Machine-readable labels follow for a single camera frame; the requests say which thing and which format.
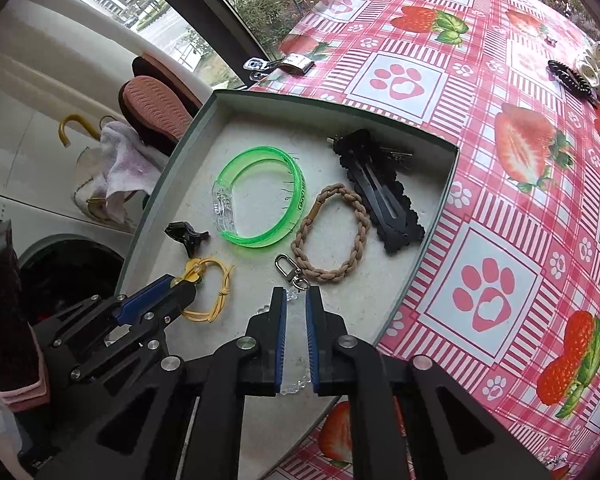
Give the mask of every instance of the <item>small black claw clip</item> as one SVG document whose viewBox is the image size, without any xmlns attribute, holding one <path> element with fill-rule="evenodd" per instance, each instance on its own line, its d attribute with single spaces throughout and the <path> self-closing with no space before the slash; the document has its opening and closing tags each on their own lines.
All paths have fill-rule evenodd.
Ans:
<svg viewBox="0 0 600 480">
<path fill-rule="evenodd" d="M 189 222 L 171 222 L 164 232 L 172 240 L 184 245 L 189 258 L 193 258 L 202 240 L 209 240 L 210 238 L 209 231 L 199 233 L 191 227 Z"/>
</svg>

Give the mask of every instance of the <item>yellow umbrella handle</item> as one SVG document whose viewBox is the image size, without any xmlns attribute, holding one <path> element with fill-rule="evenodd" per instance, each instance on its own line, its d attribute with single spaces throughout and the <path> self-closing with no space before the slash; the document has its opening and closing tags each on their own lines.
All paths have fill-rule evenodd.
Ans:
<svg viewBox="0 0 600 480">
<path fill-rule="evenodd" d="M 85 130 L 87 130 L 87 133 L 91 137 L 93 137 L 96 140 L 100 140 L 100 132 L 96 130 L 93 126 L 91 126 L 91 123 L 87 121 L 87 119 L 85 119 L 79 114 L 70 114 L 67 115 L 67 117 L 65 117 L 64 119 L 62 119 L 62 121 L 60 121 L 60 124 L 58 124 L 58 137 L 60 137 L 60 140 L 62 141 L 62 145 L 64 147 L 68 148 L 71 145 L 69 137 L 67 137 L 66 133 L 64 132 L 64 126 L 70 121 L 76 121 L 77 123 L 80 123 L 82 127 Z"/>
</svg>

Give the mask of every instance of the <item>table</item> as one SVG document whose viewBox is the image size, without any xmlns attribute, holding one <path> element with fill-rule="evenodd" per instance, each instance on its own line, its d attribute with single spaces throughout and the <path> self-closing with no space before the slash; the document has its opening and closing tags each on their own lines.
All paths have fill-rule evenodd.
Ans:
<svg viewBox="0 0 600 480">
<path fill-rule="evenodd" d="M 254 88 L 364 108 L 457 143 L 433 242 L 378 348 L 433 357 L 530 452 L 561 455 L 570 474 L 600 443 L 600 366 L 569 414 L 542 371 L 573 351 L 573 330 L 585 338 L 576 367 L 598 337 L 600 135 L 591 105 L 545 67 L 571 65 L 586 44 L 537 0 L 322 0 L 281 47 L 315 67 Z M 322 456 L 319 433 L 272 478 L 352 478 Z"/>
</svg>

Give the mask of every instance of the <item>silver carabiner clasp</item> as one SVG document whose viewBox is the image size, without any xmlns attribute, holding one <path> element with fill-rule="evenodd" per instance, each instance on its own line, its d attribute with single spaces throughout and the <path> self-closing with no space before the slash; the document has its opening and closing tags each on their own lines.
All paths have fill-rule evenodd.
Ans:
<svg viewBox="0 0 600 480">
<path fill-rule="evenodd" d="M 280 266 L 280 260 L 286 260 L 286 262 L 291 266 L 291 270 L 285 270 Z M 295 263 L 287 254 L 281 253 L 276 256 L 274 260 L 274 264 L 276 269 L 287 283 L 291 283 L 297 290 L 308 290 L 309 282 L 302 276 L 302 269 L 298 267 L 298 264 Z"/>
</svg>

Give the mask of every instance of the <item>metal screw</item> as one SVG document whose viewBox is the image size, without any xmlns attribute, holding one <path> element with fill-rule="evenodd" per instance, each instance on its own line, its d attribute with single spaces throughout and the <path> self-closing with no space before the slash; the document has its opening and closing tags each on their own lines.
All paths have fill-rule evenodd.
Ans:
<svg viewBox="0 0 600 480">
<path fill-rule="evenodd" d="M 180 358 L 175 355 L 167 356 L 160 362 L 160 366 L 168 372 L 177 370 L 180 367 Z"/>
<path fill-rule="evenodd" d="M 343 348 L 353 348 L 358 344 L 358 340 L 352 335 L 341 335 L 338 338 L 338 344 Z"/>
<path fill-rule="evenodd" d="M 254 346 L 256 346 L 256 340 L 249 335 L 243 335 L 235 343 L 238 345 L 240 350 L 251 350 Z"/>
<path fill-rule="evenodd" d="M 426 355 L 416 355 L 413 358 L 413 366 L 418 370 L 429 370 L 433 366 L 433 361 Z"/>
</svg>

